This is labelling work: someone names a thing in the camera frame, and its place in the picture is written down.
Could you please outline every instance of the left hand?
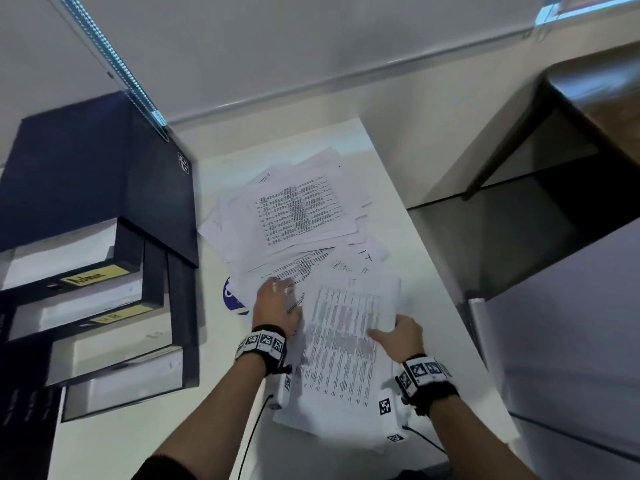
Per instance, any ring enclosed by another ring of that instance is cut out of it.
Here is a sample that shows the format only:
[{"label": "left hand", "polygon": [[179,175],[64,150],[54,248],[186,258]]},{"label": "left hand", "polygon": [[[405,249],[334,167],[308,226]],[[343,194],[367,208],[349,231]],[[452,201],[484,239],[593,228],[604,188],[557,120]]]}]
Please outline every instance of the left hand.
[{"label": "left hand", "polygon": [[290,280],[269,278],[265,281],[258,290],[253,307],[252,328],[276,325],[284,331],[286,339],[292,338],[300,324],[301,310],[296,306],[291,313],[287,313],[287,294],[290,292],[293,292]]}]

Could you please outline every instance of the cable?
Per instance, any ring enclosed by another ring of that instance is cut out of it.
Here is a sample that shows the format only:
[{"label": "cable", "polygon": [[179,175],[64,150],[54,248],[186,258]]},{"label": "cable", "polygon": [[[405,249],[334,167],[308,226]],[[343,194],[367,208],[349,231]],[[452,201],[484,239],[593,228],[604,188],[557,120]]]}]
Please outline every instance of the cable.
[{"label": "cable", "polygon": [[255,433],[255,428],[258,427],[258,422],[260,421],[260,416],[262,416],[262,412],[264,411],[265,407],[267,406],[267,403],[269,402],[270,398],[273,397],[273,394],[270,394],[267,396],[267,399],[264,400],[264,404],[262,405],[262,409],[260,409],[260,412],[258,413],[258,419],[255,420],[255,424],[253,425],[253,430],[251,431],[251,436],[249,436],[249,441],[246,444],[246,448],[244,450],[244,456],[242,457],[242,463],[240,463],[240,471],[238,472],[238,480],[240,480],[240,476],[242,475],[242,467],[244,467],[244,460],[246,460],[246,454],[249,451],[249,445],[251,444],[251,440],[253,439],[253,434]]},{"label": "cable", "polygon": [[416,430],[414,430],[414,428],[409,428],[408,426],[403,426],[402,429],[406,429],[408,431],[412,431],[416,435],[420,436],[423,440],[428,441],[429,443],[431,443],[433,446],[435,446],[438,450],[442,451],[444,454],[447,454],[447,452],[444,451],[442,448],[440,448],[436,443],[432,442],[430,439],[428,439],[422,433],[418,433]]}]

